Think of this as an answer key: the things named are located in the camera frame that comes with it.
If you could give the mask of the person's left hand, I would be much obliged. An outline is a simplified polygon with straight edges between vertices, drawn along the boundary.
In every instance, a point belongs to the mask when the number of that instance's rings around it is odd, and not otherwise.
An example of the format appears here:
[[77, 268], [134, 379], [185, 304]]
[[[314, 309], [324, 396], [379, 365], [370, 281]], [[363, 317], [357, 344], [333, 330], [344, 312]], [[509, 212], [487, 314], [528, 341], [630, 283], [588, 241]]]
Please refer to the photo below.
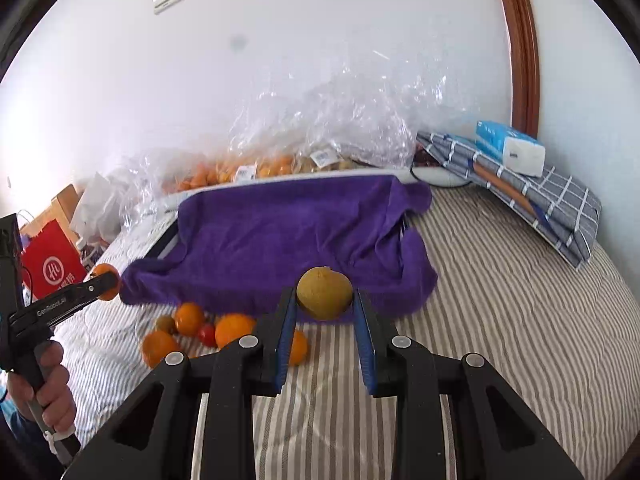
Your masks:
[[30, 383], [21, 375], [9, 372], [8, 390], [17, 411], [30, 422], [34, 416], [28, 404], [36, 399], [43, 407], [43, 421], [56, 432], [65, 432], [74, 424], [76, 404], [68, 381], [70, 373], [62, 364], [63, 347], [57, 341], [51, 341], [44, 349], [40, 364], [49, 371], [44, 385], [34, 393]]

